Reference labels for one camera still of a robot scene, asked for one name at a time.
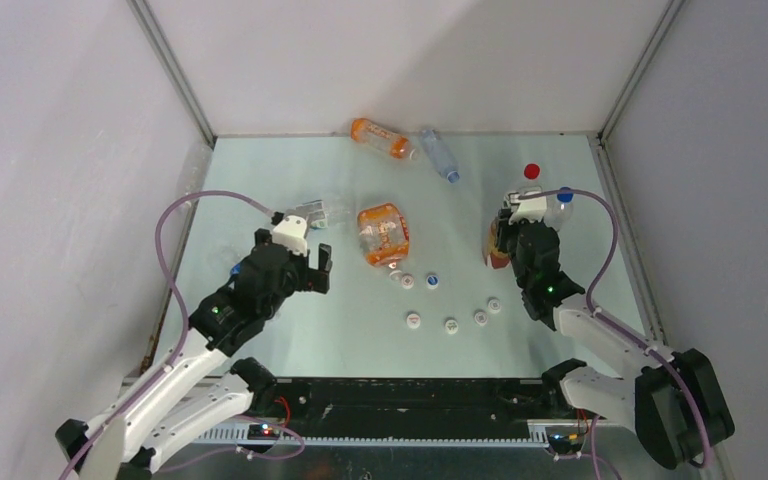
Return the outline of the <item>red yellow label tea bottle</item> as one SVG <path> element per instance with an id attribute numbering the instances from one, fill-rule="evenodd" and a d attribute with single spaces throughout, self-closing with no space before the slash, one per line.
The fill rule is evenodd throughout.
<path id="1" fill-rule="evenodd" d="M 493 220 L 488 229 L 487 239 L 483 248 L 485 265 L 494 270 L 506 268 L 510 264 L 509 256 L 497 248 L 498 222 Z"/>

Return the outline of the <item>Pepsi bottle blue label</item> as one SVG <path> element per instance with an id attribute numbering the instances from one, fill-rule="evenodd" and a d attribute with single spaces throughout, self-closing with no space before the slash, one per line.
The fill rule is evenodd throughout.
<path id="1" fill-rule="evenodd" d="M 572 201 L 562 201 L 557 197 L 552 197 L 548 202 L 543 221 L 548 227 L 560 231 L 572 217 L 573 211 L 574 204 Z"/>

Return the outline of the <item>blue bottle cap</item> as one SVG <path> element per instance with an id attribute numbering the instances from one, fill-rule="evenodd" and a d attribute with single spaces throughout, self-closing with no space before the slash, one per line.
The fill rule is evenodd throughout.
<path id="1" fill-rule="evenodd" d="M 570 187 L 561 187 L 556 194 L 556 199 L 558 202 L 562 204 L 568 204 L 573 201 L 574 198 L 574 192 Z"/>

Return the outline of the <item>red bottle cap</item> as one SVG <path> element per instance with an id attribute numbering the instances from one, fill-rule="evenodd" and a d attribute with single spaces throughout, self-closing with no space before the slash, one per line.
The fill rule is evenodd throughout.
<path id="1" fill-rule="evenodd" d="M 529 181 L 536 181 L 541 173 L 541 168 L 535 163 L 529 163 L 523 170 L 524 177 Z"/>

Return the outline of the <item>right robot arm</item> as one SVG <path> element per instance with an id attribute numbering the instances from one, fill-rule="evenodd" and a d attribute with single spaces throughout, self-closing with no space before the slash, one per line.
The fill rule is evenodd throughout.
<path id="1" fill-rule="evenodd" d="M 648 340 L 588 298 L 561 268 L 558 233 L 511 207 L 494 221 L 495 248 L 508 255 L 529 317 L 582 344 L 615 371 L 578 359 L 541 377 L 545 411 L 566 418 L 586 410 L 633 432 L 660 466 L 701 466 L 705 450 L 736 430 L 711 361 Z"/>

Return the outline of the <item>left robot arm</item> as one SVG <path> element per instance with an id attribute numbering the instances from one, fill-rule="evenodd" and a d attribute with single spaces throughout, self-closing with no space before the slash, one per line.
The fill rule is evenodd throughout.
<path id="1" fill-rule="evenodd" d="M 237 360 L 200 397 L 186 395 L 273 319 L 297 292 L 326 294 L 332 248 L 318 247 L 309 263 L 306 224 L 259 229 L 255 245 L 228 280 L 185 312 L 180 337 L 106 410 L 89 421 L 66 420 L 56 431 L 67 466 L 63 478 L 149 479 L 183 447 L 225 419 L 264 416 L 276 403 L 275 376 L 252 357 Z"/>

